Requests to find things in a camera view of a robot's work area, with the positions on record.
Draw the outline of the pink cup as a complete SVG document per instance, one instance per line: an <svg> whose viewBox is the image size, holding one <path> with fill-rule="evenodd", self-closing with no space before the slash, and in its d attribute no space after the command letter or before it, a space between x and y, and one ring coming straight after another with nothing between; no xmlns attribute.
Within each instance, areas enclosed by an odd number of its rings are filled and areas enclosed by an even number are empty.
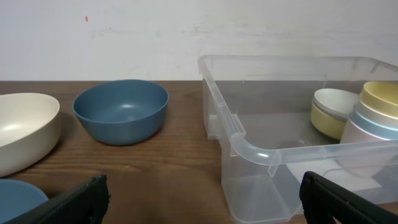
<svg viewBox="0 0 398 224"><path fill-rule="evenodd" d="M364 131L349 120L346 123L340 143L373 141L386 141L386 139ZM396 155L397 149L394 152L382 152L381 149L378 149L377 152L372 154L369 152L361 152L359 156L354 156L353 158L338 159L337 163L350 173L362 177L371 177L380 172Z"/></svg>

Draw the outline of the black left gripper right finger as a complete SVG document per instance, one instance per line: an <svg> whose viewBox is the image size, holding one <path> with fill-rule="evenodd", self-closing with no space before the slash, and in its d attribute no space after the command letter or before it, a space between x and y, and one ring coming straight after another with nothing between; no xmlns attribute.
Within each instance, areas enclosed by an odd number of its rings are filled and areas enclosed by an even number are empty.
<svg viewBox="0 0 398 224"><path fill-rule="evenodd" d="M299 197L308 224L397 224L397 215L312 172L303 175Z"/></svg>

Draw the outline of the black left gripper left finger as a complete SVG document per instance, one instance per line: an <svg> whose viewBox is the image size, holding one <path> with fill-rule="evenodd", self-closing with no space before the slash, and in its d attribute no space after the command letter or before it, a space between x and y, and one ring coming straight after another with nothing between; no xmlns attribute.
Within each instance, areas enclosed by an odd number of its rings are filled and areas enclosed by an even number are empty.
<svg viewBox="0 0 398 224"><path fill-rule="evenodd" d="M96 175L6 224L101 224L110 194L106 175Z"/></svg>

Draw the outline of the white small bowl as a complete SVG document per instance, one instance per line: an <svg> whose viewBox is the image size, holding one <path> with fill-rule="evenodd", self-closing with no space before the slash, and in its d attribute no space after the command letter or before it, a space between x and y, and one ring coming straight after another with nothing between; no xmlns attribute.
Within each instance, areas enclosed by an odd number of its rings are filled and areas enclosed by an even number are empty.
<svg viewBox="0 0 398 224"><path fill-rule="evenodd" d="M359 95L350 91L322 88L314 93L313 100L327 112L343 116L348 119Z"/></svg>

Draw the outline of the yellow cup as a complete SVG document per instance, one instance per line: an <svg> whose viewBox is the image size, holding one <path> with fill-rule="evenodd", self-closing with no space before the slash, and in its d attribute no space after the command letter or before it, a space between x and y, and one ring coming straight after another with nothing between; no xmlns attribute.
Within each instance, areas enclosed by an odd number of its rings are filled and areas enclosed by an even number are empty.
<svg viewBox="0 0 398 224"><path fill-rule="evenodd" d="M366 82L359 100L370 108L397 118L397 84L391 82Z"/></svg>

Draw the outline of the clear plastic storage bin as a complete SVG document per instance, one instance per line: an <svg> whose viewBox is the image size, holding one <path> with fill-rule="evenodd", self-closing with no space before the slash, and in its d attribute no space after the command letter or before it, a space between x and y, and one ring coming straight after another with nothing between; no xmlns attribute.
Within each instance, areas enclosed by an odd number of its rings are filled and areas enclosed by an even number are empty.
<svg viewBox="0 0 398 224"><path fill-rule="evenodd" d="M314 93L359 93L397 81L397 67L366 57L206 55L204 122L222 149L221 184L236 223L282 223L302 212L313 171L375 204L397 201L397 142L340 144L310 121Z"/></svg>

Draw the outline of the cream cup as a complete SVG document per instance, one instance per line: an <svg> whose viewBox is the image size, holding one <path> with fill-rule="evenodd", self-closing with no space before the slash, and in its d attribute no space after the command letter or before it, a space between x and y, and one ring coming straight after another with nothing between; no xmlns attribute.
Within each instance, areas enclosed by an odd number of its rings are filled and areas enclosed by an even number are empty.
<svg viewBox="0 0 398 224"><path fill-rule="evenodd" d="M397 118L382 114L375 109L372 109L369 106L365 105L362 101L357 101L354 109L358 114L376 124L388 128L397 129Z"/></svg>

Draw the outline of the yellow small bowl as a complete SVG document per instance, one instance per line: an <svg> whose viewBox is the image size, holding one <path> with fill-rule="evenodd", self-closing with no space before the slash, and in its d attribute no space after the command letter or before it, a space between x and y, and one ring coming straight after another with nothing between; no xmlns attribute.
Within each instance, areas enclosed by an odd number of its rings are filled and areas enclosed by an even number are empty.
<svg viewBox="0 0 398 224"><path fill-rule="evenodd" d="M346 121L341 121L324 113L315 103L312 103L310 120L314 127L321 133L334 138L341 139Z"/></svg>

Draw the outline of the light blue cup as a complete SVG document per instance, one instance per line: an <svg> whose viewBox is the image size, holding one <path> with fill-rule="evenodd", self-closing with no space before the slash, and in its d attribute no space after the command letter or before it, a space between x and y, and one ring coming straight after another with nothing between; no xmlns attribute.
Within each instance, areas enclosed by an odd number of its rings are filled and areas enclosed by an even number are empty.
<svg viewBox="0 0 398 224"><path fill-rule="evenodd" d="M384 139L397 140L397 128L377 124L356 111L351 112L349 118L355 125L372 135Z"/></svg>

